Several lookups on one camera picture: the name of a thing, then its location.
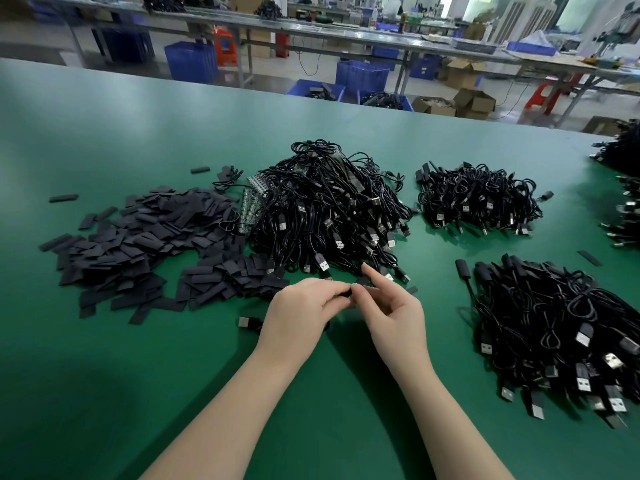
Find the red plastic stool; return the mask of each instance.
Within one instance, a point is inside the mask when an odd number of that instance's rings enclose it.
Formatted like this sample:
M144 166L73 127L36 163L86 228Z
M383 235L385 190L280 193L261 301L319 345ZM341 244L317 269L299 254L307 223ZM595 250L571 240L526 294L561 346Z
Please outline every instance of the red plastic stool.
M276 34L276 45L289 45L289 36L286 34ZM276 49L276 57L282 57L283 59L286 59L288 56L289 51L287 49Z
M231 32L215 27L213 29L215 35L231 37ZM216 59L219 66L236 66L238 58L236 55L236 44L229 40L214 40L213 45L216 48Z
M562 91L556 91L555 94L549 94L548 96L543 96L542 91L544 91L546 87L553 86L554 84L555 82L543 82L542 84L540 84L536 89L536 92L534 92L533 95L527 101L527 103L524 104L524 109L530 109L531 106L543 106L547 98L551 98L549 99L549 104L545 109L546 115L551 114L551 111L556 105L556 102L558 101L560 94L562 94Z

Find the tiled floor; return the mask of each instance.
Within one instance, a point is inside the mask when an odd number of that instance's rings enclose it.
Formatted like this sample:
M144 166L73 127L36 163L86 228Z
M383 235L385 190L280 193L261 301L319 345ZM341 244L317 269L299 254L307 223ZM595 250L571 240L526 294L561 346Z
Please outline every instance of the tiled floor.
M181 22L163 23L167 28L186 30L186 25ZM173 34L151 32L151 39L156 52L156 61L144 66L121 64L106 64L98 53L95 40L89 28L76 29L80 45L86 53L86 58L91 68L124 72L146 77L161 77L170 79L164 46L179 40L188 40ZM295 37L293 44L307 46L312 40ZM321 41L313 40L314 47ZM64 25L51 25L36 22L0 22L0 57L12 57L17 59L33 60L52 64L78 65L78 59L74 53L73 44L68 28ZM260 91L272 91L286 93L297 79L313 79L322 82L335 81L335 69L338 57L291 52L289 58L253 58L253 71L256 74L255 83L251 89ZM247 58L243 58L244 67L247 67ZM396 85L398 68L390 72L387 81L387 90L393 90ZM234 69L223 71L219 80L220 85L237 86L237 77ZM519 123L539 126L549 126L553 118L564 112L571 99L562 96L551 117L540 114L533 108L525 111L524 104L533 94L538 83L529 85L508 80L484 78L480 83L480 89L492 95L497 103L496 112L491 115L492 121L500 123ZM439 96L451 99L456 90L445 86L437 80L422 80L410 78L406 87L409 99L417 95ZM355 102L347 98L346 102ZM638 117L640 114L640 98L625 95L603 95L592 91L582 98L566 120L563 129L580 131L588 120L595 115L610 116L628 119Z

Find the white air conditioner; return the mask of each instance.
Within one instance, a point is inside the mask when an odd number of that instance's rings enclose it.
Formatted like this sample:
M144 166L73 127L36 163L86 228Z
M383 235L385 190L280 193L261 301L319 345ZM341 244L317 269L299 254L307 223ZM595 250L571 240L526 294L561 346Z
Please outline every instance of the white air conditioner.
M498 20L489 41L520 40L536 30L548 27L557 6L549 0L512 0Z

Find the background table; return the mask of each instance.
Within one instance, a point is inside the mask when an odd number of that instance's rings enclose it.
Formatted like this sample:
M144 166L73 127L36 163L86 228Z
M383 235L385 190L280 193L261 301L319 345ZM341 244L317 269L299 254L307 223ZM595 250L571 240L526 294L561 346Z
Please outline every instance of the background table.
M586 158L597 136L430 116L169 80L0 60L0 469L4 478L132 479L235 372L257 337L239 315L267 304L233 298L181 314L132 310L77 318L79 290L58 287L55 256L37 245L73 232L88 212L168 184L208 185L234 164L252 175L291 156L294 141L324 138L407 175L427 160L462 161L533 178L545 217L532 238L433 230L420 216L399 242L419 288L436 371L518 480L622 478L636 469L638 407L614 431L587 408L545 401L545 421L520 397L497 396L496 375L474 351L470 300L454 260L505 252L593 273L640 306L640 253L615 250L597 222L622 202L615 173ZM189 168L209 165L211 173ZM74 202L49 204L55 194ZM587 250L595 268L577 254ZM158 273L168 294L194 253ZM290 276L297 280L301 275ZM347 274L336 277L350 280ZM249 479L429 478L411 414L375 355L357 312L324 334L269 420Z

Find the person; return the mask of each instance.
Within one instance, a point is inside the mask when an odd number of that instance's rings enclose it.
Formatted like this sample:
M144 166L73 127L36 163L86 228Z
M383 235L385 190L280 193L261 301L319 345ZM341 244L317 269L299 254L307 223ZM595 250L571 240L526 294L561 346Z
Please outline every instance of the person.
M252 354L141 479L243 478L271 412L326 323L351 306L352 300L339 296L351 290L413 412L438 480L513 480L438 379L420 301L370 266L362 265L362 271L375 287L308 278L279 291Z

